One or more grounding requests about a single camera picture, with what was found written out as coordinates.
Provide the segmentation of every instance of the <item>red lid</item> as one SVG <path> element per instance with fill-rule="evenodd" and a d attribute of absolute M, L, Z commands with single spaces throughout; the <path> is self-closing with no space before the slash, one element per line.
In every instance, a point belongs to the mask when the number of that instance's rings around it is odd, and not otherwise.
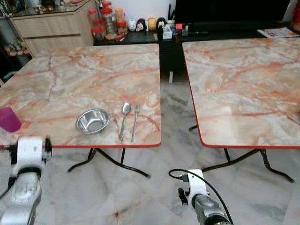
<path fill-rule="evenodd" d="M 110 6 L 111 4 L 112 4 L 111 1 L 103 1 L 103 2 L 102 2 L 102 5 L 103 5 L 104 7 Z"/>
<path fill-rule="evenodd" d="M 102 28 L 102 27 L 92 29 L 92 32 L 93 32 L 93 33 L 96 33 L 96 34 L 101 33 L 102 31 L 103 31 L 103 28 Z"/>
<path fill-rule="evenodd" d="M 95 14 L 95 13 L 97 13 L 96 9 L 93 8 L 89 10 L 89 14 Z"/>
<path fill-rule="evenodd" d="M 114 40 L 115 41 L 121 41 L 125 36 L 124 35 L 117 35 Z"/>
<path fill-rule="evenodd" d="M 124 21 L 124 22 L 116 22 L 116 25 L 117 25 L 117 27 L 126 27 L 127 23 L 126 23 L 126 21 Z"/>
<path fill-rule="evenodd" d="M 100 10 L 101 14 L 110 14 L 112 12 L 113 12 L 113 10 L 111 8 L 103 8 Z"/>

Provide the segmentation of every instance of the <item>marble floor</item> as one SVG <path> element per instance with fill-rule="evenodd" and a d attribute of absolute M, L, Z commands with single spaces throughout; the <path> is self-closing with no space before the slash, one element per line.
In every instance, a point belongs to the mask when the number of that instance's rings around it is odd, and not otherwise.
<path fill-rule="evenodd" d="M 128 149 L 124 163 L 149 174 L 147 179 L 96 154 L 91 163 L 67 173 L 86 159 L 89 149 L 54 149 L 42 177 L 36 225 L 197 225 L 196 214 L 182 206 L 178 188 L 188 184 L 168 176 L 174 168 L 204 168 L 226 161 L 222 149 L 200 144 L 186 74 L 173 84 L 161 76 L 162 144 Z M 105 149 L 120 159 L 121 149 Z M 229 150 L 236 158 L 247 150 Z M 291 225 L 300 220 L 300 151 L 268 150 L 271 166 L 296 180 L 291 184 L 270 173 L 260 154 L 239 164 L 209 171 L 204 177 L 224 199 L 236 225 Z M 0 152 L 0 193 L 6 188 L 10 158 Z M 0 201 L 0 212 L 8 196 Z M 211 197 L 217 200 L 211 191 Z"/>

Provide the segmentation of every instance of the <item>figurine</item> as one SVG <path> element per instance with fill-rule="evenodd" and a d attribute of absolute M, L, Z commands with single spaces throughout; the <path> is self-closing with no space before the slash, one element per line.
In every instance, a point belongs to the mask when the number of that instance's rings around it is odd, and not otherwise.
<path fill-rule="evenodd" d="M 139 31 L 146 31 L 146 21 L 145 19 L 139 19 L 136 23 L 136 29 L 135 29 L 136 32 L 139 32 Z"/>
<path fill-rule="evenodd" d="M 156 30 L 156 20 L 155 18 L 149 18 L 148 20 L 148 27 L 149 31 L 155 31 Z"/>
<path fill-rule="evenodd" d="M 166 21 L 163 17 L 160 17 L 157 19 L 157 22 L 156 22 L 156 29 L 158 30 L 160 27 L 165 27 L 166 25 Z"/>
<path fill-rule="evenodd" d="M 135 31 L 135 29 L 136 29 L 136 20 L 135 19 L 128 20 L 128 29 L 130 31 Z"/>

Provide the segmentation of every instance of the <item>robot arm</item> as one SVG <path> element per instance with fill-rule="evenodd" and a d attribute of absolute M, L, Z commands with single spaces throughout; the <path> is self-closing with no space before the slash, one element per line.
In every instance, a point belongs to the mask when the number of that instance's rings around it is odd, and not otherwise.
<path fill-rule="evenodd" d="M 8 188 L 13 187 L 7 209 L 0 216 L 0 225 L 32 225 L 35 209 L 41 200 L 40 178 L 47 159 L 51 158 L 52 147 L 46 139 L 20 137 L 17 145 L 10 146 L 12 172 Z"/>
<path fill-rule="evenodd" d="M 189 170 L 189 172 L 203 178 L 201 170 Z M 209 192 L 201 179 L 190 173 L 181 175 L 178 179 L 189 182 L 189 191 L 178 189 L 179 198 L 183 205 L 190 205 L 195 209 L 200 225 L 233 225 L 219 204 L 209 197 Z"/>

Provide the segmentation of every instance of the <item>metal bar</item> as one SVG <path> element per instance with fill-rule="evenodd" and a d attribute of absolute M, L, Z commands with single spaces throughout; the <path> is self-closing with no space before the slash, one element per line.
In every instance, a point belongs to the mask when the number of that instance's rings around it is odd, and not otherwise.
<path fill-rule="evenodd" d="M 89 152 L 89 155 L 88 155 L 88 158 L 87 158 L 87 159 L 90 158 L 90 156 L 92 155 L 92 152 L 93 152 L 93 149 L 90 149 L 90 152 Z"/>
<path fill-rule="evenodd" d="M 94 158 L 96 152 L 97 152 L 97 151 L 96 151 L 95 149 L 90 149 L 89 157 L 88 157 L 88 159 L 87 159 L 86 161 L 83 161 L 83 162 L 81 162 L 81 163 L 75 164 L 74 166 L 70 167 L 70 169 L 68 169 L 67 171 L 68 171 L 68 172 L 71 172 L 71 171 L 74 170 L 76 167 L 79 167 L 79 166 L 81 166 L 81 165 L 84 165 L 84 164 L 89 163 L 89 162 Z"/>
<path fill-rule="evenodd" d="M 245 155 L 242 155 L 241 157 L 231 161 L 231 162 L 228 162 L 228 163 L 223 163 L 223 164 L 219 164 L 219 165 L 214 165 L 214 166 L 210 166 L 210 167 L 207 167 L 207 168 L 204 168 L 202 169 L 202 172 L 207 172 L 209 170 L 215 170 L 215 169 L 218 169 L 218 168 L 222 168 L 222 167 L 226 167 L 226 166 L 230 166 L 230 165 L 233 165 L 235 163 L 238 163 L 246 158 L 248 158 L 249 156 L 252 156 L 256 153 L 258 153 L 260 150 L 259 149 L 254 149 L 248 153 L 246 153 Z"/>
<path fill-rule="evenodd" d="M 228 150 L 224 149 L 224 151 L 225 151 L 226 159 L 230 163 L 231 160 L 230 160 L 230 156 L 229 156 Z"/>
<path fill-rule="evenodd" d="M 192 131 L 192 130 L 196 129 L 197 127 L 198 127 L 198 125 L 193 126 L 193 127 L 190 127 L 188 130 L 189 130 L 189 131 Z"/>
<path fill-rule="evenodd" d="M 114 160 L 113 158 L 111 158 L 109 155 L 107 155 L 104 151 L 102 151 L 101 149 L 96 149 L 101 155 L 103 155 L 105 158 L 107 158 L 109 161 L 111 161 L 112 163 L 116 164 L 117 166 L 120 166 L 124 169 L 127 169 L 127 170 L 131 170 L 131 171 L 134 171 L 134 172 L 137 172 L 147 178 L 150 178 L 151 176 L 149 174 L 146 174 L 145 172 L 139 170 L 139 169 L 135 169 L 133 167 L 130 167 L 130 166 L 127 166 L 127 165 L 123 165 L 119 162 L 117 162 L 116 160 Z"/>
<path fill-rule="evenodd" d="M 271 168 L 270 163 L 268 161 L 268 157 L 267 157 L 267 152 L 266 149 L 260 150 L 261 154 L 262 154 L 262 158 L 263 158 L 263 163 L 265 165 L 265 167 L 272 173 L 278 174 L 280 176 L 285 177 L 289 182 L 294 183 L 295 180 L 292 179 L 289 175 L 285 174 L 284 172 L 280 172 L 278 170 L 274 170 Z"/>
<path fill-rule="evenodd" d="M 122 151 L 121 164 L 123 164 L 124 156 L 125 156 L 125 148 L 123 148 L 123 151 Z"/>

